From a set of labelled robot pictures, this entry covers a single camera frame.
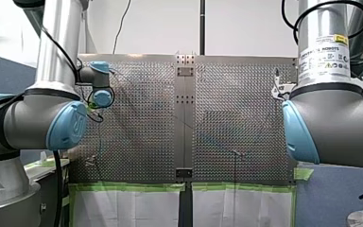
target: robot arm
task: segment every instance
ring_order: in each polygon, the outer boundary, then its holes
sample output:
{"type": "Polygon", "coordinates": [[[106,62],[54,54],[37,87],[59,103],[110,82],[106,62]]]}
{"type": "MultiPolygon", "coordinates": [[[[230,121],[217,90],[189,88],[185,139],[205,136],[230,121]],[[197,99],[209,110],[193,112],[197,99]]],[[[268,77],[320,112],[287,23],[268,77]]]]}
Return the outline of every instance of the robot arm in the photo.
{"type": "MultiPolygon", "coordinates": [[[[328,1],[301,0],[300,14],[320,2],[328,1]]],[[[354,70],[363,74],[363,33],[348,42],[363,12],[354,10],[347,29],[346,10],[326,5],[299,25],[298,85],[283,104],[287,151],[299,161],[363,167],[363,89],[351,82],[354,70]]]]}
{"type": "Polygon", "coordinates": [[[80,101],[75,84],[93,87],[88,102],[97,108],[112,104],[113,93],[106,62],[90,62],[79,73],[70,66],[78,60],[81,13],[87,9],[88,0],[15,3],[25,9],[28,18],[33,18],[38,31],[43,18],[43,29],[49,35],[40,35],[34,84],[16,97],[0,97],[0,226],[39,226],[39,186],[29,184],[19,150],[68,149],[78,144],[86,129],[87,107],[80,101]],[[21,217],[11,218],[12,211],[23,207],[27,210],[21,217]]]}

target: white label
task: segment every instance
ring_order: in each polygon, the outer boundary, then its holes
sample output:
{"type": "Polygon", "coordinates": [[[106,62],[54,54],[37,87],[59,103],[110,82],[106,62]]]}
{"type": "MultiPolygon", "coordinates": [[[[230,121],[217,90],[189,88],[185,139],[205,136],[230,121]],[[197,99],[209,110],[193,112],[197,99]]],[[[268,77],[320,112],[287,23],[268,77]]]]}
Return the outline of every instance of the white label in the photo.
{"type": "Polygon", "coordinates": [[[299,80],[330,74],[350,76],[349,47],[337,42],[334,36],[318,37],[317,46],[300,53],[299,80]]]}

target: pegboard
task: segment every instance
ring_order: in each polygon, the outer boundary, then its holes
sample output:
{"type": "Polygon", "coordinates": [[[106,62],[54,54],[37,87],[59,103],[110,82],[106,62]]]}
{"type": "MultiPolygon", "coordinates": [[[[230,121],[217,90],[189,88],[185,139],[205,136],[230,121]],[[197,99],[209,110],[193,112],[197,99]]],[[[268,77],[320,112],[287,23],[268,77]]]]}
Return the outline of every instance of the pegboard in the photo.
{"type": "Polygon", "coordinates": [[[72,150],[72,183],[174,183],[176,168],[192,167],[194,182],[292,184],[270,92],[276,69],[281,81],[295,75],[292,59],[196,56],[185,79],[177,56],[81,59],[111,64],[115,102],[72,150]]]}
{"type": "Polygon", "coordinates": [[[291,184],[275,72],[295,75],[285,58],[197,57],[193,173],[196,182],[291,184]]]}
{"type": "Polygon", "coordinates": [[[175,182],[174,56],[82,59],[111,63],[115,101],[102,124],[88,122],[72,151],[70,181],[175,182]]]}

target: green tape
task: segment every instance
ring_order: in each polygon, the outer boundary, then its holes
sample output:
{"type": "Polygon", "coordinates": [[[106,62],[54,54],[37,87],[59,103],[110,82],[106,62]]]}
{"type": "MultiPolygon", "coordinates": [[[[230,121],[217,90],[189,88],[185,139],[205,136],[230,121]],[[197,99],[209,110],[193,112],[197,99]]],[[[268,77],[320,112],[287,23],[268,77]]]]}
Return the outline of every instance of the green tape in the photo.
{"type": "Polygon", "coordinates": [[[296,226],[296,201],[297,201],[297,188],[296,186],[293,187],[293,192],[291,195],[291,217],[290,217],[290,226],[296,226]]]}
{"type": "Polygon", "coordinates": [[[65,197],[61,200],[61,207],[63,206],[67,206],[69,204],[70,198],[69,197],[65,197]]]}
{"type": "MultiPolygon", "coordinates": [[[[66,162],[67,159],[60,159],[60,163],[63,164],[66,162]]],[[[41,164],[39,164],[39,161],[30,163],[25,165],[25,169],[30,169],[32,167],[55,167],[55,160],[49,158],[46,161],[43,161],[41,164]]]]}
{"type": "Polygon", "coordinates": [[[184,183],[139,184],[139,183],[71,183],[71,191],[130,191],[130,192],[180,192],[184,183]]]}
{"type": "Polygon", "coordinates": [[[194,191],[220,191],[226,189],[291,193],[294,186],[268,186],[250,183],[193,183],[194,191]]]}
{"type": "Polygon", "coordinates": [[[311,168],[296,167],[294,168],[294,180],[308,181],[313,172],[314,169],[311,168]]]}
{"type": "Polygon", "coordinates": [[[69,188],[69,205],[70,205],[70,217],[69,217],[69,226],[74,227],[73,217],[75,211],[75,199],[76,199],[76,191],[71,190],[69,188]]]}

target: white wall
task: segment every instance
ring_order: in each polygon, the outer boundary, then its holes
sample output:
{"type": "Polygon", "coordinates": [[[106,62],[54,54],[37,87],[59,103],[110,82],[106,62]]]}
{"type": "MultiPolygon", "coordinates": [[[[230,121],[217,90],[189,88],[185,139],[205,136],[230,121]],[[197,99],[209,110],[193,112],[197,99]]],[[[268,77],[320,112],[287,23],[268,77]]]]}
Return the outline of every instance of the white wall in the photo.
{"type": "Polygon", "coordinates": [[[39,42],[23,11],[12,0],[0,0],[0,57],[35,66],[39,42]]]}
{"type": "MultiPolygon", "coordinates": [[[[97,53],[112,53],[128,0],[95,0],[88,23],[97,53]]],[[[296,56],[292,31],[285,26],[280,0],[207,0],[206,54],[296,56]]],[[[298,3],[286,1],[297,18],[298,3]]],[[[199,53],[199,0],[131,0],[116,53],[199,53]]]]}

